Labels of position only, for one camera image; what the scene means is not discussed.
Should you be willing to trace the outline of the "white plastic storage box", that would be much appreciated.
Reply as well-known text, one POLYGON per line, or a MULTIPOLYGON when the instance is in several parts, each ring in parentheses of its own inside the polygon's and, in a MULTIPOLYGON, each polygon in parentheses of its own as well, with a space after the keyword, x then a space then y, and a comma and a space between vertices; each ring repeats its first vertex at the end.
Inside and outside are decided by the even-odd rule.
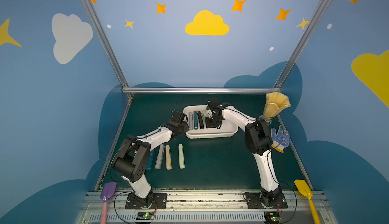
MULTIPOLYGON (((206 105, 187 106, 183 109, 183 112, 189 116, 190 112, 206 110, 206 105)), ((191 129, 186 132, 186 136, 189 139, 209 139, 209 138, 223 138, 231 137, 238 131, 238 126, 233 124, 229 120, 223 120, 220 129, 217 128, 204 128, 204 129, 191 129)))

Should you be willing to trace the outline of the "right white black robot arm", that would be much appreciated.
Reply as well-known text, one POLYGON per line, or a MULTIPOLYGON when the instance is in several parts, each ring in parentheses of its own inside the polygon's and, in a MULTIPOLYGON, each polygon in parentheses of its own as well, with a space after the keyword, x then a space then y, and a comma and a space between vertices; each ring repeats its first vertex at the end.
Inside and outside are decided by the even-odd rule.
POLYGON ((250 117, 231 104, 220 103, 215 98, 207 102, 207 112, 207 126, 220 128, 223 120, 229 120, 245 132, 246 148, 253 154, 260 175, 262 206, 272 208, 283 202, 285 197, 273 167, 273 140, 267 122, 262 118, 250 117))

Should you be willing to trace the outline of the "black pliers group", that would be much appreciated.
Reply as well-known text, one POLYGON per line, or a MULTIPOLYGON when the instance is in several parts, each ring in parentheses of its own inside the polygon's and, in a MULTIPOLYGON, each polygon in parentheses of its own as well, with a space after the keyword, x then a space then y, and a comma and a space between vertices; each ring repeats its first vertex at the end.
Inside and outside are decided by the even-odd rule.
POLYGON ((200 129, 204 129, 205 128, 205 124, 204 124, 204 119, 203 119, 202 112, 201 111, 197 111, 197 114, 198 114, 198 121, 199 121, 200 129))

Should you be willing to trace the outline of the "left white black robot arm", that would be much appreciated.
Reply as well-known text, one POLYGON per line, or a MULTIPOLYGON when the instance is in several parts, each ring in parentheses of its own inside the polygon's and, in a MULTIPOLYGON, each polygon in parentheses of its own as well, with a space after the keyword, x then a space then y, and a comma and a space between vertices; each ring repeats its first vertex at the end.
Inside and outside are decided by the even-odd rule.
POLYGON ((129 184, 133 190, 130 200, 138 207, 150 207, 153 201, 154 190, 144 175, 150 152, 188 131, 188 116, 174 111, 170 120, 156 130, 137 137, 131 135, 125 137, 120 149, 112 158, 111 169, 129 184))

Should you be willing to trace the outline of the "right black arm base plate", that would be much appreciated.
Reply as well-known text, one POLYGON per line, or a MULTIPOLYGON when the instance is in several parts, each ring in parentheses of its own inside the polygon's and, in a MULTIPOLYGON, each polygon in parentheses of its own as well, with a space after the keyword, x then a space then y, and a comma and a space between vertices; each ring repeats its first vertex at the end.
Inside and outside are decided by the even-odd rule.
POLYGON ((249 209, 287 209, 288 204, 284 194, 278 195, 275 198, 261 192, 245 192, 244 199, 246 200, 249 209))

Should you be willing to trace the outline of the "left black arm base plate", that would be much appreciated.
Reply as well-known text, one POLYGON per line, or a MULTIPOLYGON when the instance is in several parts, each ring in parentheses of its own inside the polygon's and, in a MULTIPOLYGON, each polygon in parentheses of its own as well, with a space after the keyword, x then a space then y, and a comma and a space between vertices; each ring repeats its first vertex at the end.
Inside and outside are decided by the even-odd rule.
POLYGON ((166 193, 151 193, 145 199, 130 193, 127 197, 125 209, 166 209, 166 204, 166 193))

